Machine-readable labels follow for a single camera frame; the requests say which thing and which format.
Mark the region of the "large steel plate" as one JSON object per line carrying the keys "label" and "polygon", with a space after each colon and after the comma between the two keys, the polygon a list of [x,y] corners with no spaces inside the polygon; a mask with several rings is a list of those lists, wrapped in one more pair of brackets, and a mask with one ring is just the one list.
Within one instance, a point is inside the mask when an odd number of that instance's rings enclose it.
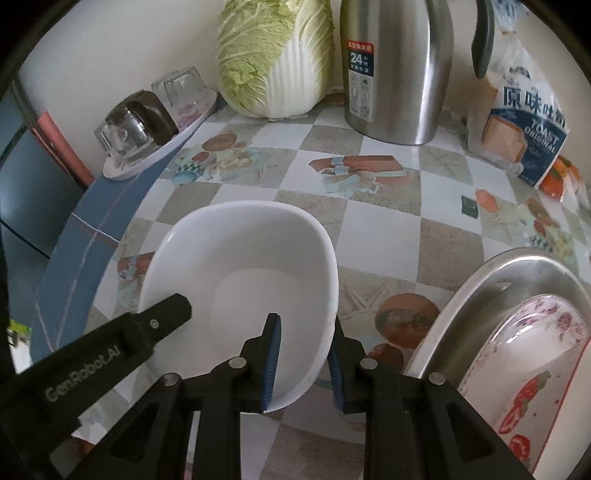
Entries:
{"label": "large steel plate", "polygon": [[457,387],[485,341],[518,305],[539,294],[563,297],[590,318],[590,288],[557,257],[515,248],[485,262],[454,294],[412,354],[404,374],[443,374]]}

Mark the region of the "pink floral plate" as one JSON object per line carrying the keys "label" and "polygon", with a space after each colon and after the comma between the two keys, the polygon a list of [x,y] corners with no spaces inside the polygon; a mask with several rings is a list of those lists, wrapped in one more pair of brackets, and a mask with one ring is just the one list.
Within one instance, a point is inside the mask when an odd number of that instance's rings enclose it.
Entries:
{"label": "pink floral plate", "polygon": [[483,397],[485,384],[504,387],[585,341],[589,327],[570,302],[558,295],[534,296],[489,336],[458,390],[477,411],[474,402]]}

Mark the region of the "white deep bowl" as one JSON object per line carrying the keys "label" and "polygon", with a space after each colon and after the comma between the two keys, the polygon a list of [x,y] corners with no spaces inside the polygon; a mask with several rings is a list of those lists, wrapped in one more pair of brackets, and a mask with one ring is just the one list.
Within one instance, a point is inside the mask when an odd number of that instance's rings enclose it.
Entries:
{"label": "white deep bowl", "polygon": [[205,374],[235,357],[280,316],[279,361],[266,411],[310,389],[328,357],[339,306],[329,234],[310,213],[272,201],[233,201],[178,221],[151,259],[138,308],[173,295],[190,303],[189,321],[161,340],[153,374]]}

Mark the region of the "red rimmed strawberry bowl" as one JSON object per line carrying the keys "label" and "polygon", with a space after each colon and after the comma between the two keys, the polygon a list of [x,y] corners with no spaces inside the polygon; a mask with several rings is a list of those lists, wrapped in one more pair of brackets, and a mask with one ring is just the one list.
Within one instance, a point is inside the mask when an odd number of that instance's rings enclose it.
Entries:
{"label": "red rimmed strawberry bowl", "polygon": [[585,341],[546,364],[520,374],[504,387],[485,384],[474,402],[511,453],[536,479],[566,479],[577,460],[576,448],[556,444],[581,362],[590,352]]}

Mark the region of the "checkered patterned tablecloth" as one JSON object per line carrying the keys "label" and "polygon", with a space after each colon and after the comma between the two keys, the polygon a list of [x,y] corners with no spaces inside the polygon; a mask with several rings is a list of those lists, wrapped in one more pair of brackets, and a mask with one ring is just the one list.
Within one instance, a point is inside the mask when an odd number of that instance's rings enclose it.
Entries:
{"label": "checkered patterned tablecloth", "polygon": [[413,352],[410,322],[394,306],[400,295],[444,307],[481,264],[510,248],[553,252],[590,280],[589,212],[474,157],[452,115],[431,143],[405,147],[353,131],[335,100],[283,123],[222,108],[186,155],[168,155],[128,180],[100,178],[85,193],[37,294],[33,358],[134,309],[171,226],[237,200],[291,204],[324,225],[346,333],[384,360]]}

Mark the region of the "orange snack packet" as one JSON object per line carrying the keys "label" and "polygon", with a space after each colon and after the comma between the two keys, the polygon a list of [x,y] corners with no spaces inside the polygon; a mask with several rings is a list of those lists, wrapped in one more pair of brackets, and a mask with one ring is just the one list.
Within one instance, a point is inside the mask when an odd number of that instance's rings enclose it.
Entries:
{"label": "orange snack packet", "polygon": [[562,201],[567,184],[570,184],[574,192],[579,190],[582,176],[578,168],[567,158],[559,155],[543,178],[539,188],[554,200]]}

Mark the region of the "toast bread bag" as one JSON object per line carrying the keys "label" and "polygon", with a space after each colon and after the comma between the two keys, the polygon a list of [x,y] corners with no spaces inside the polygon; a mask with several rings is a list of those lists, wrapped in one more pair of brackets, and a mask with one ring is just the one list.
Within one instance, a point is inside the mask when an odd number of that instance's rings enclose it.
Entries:
{"label": "toast bread bag", "polygon": [[569,129],[558,98],[517,36],[519,1],[479,1],[468,112],[469,151],[537,188]]}

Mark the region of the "upturned drinking glass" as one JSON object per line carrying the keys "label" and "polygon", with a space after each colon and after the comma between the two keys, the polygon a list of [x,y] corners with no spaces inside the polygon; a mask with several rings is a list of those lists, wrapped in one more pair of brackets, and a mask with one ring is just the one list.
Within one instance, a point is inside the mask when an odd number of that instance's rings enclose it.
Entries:
{"label": "upturned drinking glass", "polygon": [[169,111],[179,120],[197,108],[197,99],[205,90],[197,68],[194,66],[174,70],[151,84],[152,92]]}

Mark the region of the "steel thermos jug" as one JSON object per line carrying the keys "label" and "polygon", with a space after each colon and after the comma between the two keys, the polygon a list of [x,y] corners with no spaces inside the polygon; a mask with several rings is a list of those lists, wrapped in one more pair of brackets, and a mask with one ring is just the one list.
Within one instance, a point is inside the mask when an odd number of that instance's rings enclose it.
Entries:
{"label": "steel thermos jug", "polygon": [[349,126],[391,144],[432,141],[454,53],[448,1],[345,1],[339,37]]}

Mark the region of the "napa cabbage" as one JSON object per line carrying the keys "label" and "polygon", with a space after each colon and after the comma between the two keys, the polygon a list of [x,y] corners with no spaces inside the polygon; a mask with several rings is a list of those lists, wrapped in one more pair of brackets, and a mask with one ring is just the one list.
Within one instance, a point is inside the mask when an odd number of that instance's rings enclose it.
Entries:
{"label": "napa cabbage", "polygon": [[228,1],[221,11],[219,90],[239,114],[273,120],[311,111],[335,63],[329,1]]}

